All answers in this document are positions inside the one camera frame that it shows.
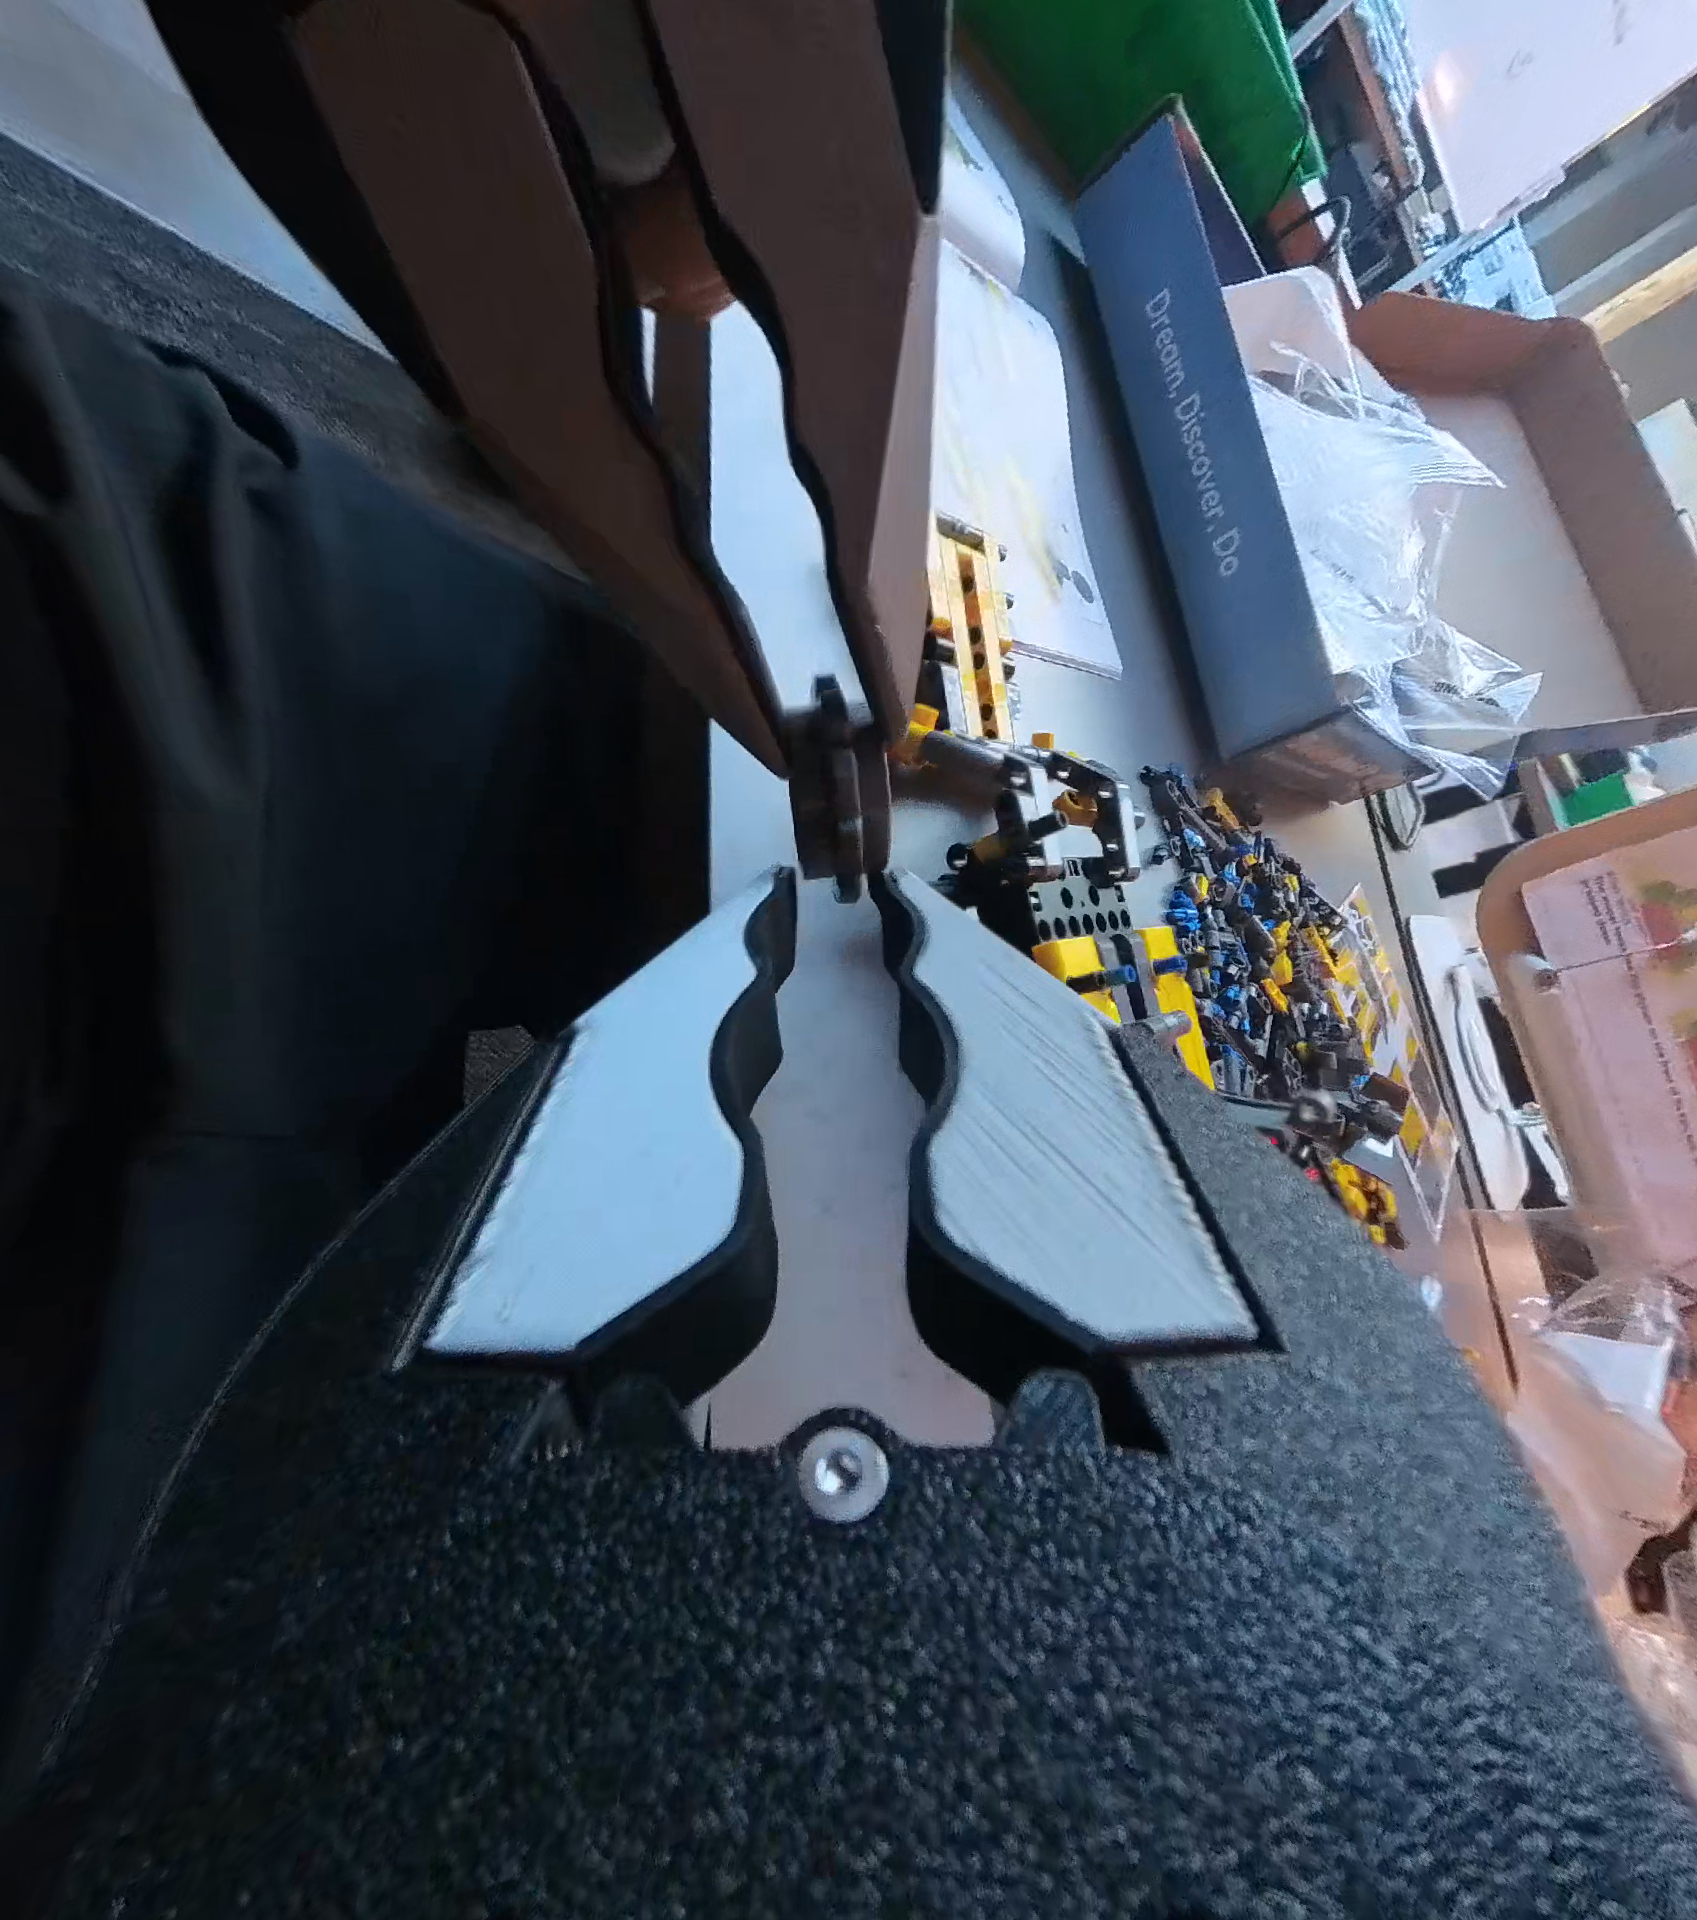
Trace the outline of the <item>pile of small building pieces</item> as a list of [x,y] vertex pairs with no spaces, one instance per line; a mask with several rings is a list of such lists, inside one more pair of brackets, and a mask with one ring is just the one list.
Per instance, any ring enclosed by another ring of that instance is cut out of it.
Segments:
[[1263,829],[1174,766],[1140,771],[1215,1090],[1378,1247],[1408,1250],[1390,1175],[1412,1095],[1358,1015],[1349,924]]

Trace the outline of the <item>white board panel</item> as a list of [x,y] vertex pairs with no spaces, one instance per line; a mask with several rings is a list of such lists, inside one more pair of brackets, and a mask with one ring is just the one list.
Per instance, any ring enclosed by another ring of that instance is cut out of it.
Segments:
[[1697,74],[1697,2],[1403,2],[1461,229],[1493,229]]

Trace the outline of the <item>blue cardboard kit box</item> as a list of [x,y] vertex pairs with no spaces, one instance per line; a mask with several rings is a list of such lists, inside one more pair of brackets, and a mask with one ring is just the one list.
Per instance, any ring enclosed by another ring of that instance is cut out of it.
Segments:
[[[1305,588],[1223,292],[1270,272],[1174,104],[1075,229],[1226,781],[1312,713]],[[1327,275],[1342,292],[1342,281]],[[1697,737],[1697,547],[1585,320],[1343,298],[1358,346],[1501,478],[1460,511],[1438,607],[1540,674],[1515,760]]]

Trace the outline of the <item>partly built yellow vehicle model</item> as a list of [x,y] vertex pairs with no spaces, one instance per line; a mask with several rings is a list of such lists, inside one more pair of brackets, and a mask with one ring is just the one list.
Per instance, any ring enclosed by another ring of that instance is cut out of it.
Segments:
[[1128,785],[1051,732],[1016,732],[1004,549],[935,515],[925,581],[914,705],[890,762],[990,817],[948,851],[940,890],[1102,1020],[1154,1030],[1215,1089],[1181,943],[1133,894],[1142,851]]

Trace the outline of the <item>person's leg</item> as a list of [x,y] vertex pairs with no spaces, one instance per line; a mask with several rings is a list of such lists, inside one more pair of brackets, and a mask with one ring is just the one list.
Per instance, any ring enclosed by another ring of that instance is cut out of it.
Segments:
[[303,1266],[650,950],[643,698],[561,570],[0,277],[0,1398],[76,1588]]

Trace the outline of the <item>clear plastic bags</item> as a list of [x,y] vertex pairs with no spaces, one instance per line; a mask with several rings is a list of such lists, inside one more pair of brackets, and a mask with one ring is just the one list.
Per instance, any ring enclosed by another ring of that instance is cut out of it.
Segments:
[[1347,805],[1440,783],[1496,798],[1540,674],[1438,607],[1461,506],[1503,478],[1358,346],[1317,268],[1223,292],[1305,590],[1312,713],[1245,754],[1271,788]]

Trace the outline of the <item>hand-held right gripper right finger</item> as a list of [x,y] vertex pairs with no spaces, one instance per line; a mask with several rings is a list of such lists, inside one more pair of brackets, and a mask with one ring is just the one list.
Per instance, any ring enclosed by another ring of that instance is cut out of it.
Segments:
[[1140,1364],[1261,1349],[1116,1026],[929,881],[889,872],[872,898],[925,1107],[907,1286],[926,1349],[998,1407],[1041,1374],[1137,1407]]

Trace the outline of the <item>dark grey toothed wheel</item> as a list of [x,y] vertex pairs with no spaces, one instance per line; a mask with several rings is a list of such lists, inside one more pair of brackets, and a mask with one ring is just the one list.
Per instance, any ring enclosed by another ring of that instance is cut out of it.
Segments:
[[890,861],[889,741],[836,676],[817,676],[806,706],[786,719],[785,757],[803,877],[854,905]]

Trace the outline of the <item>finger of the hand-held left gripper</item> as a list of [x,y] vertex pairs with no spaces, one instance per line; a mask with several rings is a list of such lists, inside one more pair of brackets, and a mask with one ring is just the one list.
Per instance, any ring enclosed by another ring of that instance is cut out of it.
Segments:
[[762,646],[649,400],[593,156],[512,8],[313,4],[288,42],[481,449],[701,708],[788,774]]
[[714,263],[765,332],[791,466],[886,749],[926,630],[945,2],[649,2]]

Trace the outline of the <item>instruction booklet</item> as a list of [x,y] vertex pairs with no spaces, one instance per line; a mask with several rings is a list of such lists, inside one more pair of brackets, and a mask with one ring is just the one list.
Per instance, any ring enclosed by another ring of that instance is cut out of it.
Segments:
[[1020,296],[1025,225],[957,100],[938,220],[933,508],[995,540],[1023,652],[1114,683],[1123,667],[1084,540],[1058,342]]

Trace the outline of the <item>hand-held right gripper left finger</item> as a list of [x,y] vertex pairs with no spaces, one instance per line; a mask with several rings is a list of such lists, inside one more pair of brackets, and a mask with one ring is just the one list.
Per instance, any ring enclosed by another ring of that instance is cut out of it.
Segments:
[[779,1248],[755,1111],[799,882],[771,869],[579,1017],[429,1274],[418,1357],[693,1405],[762,1340]]

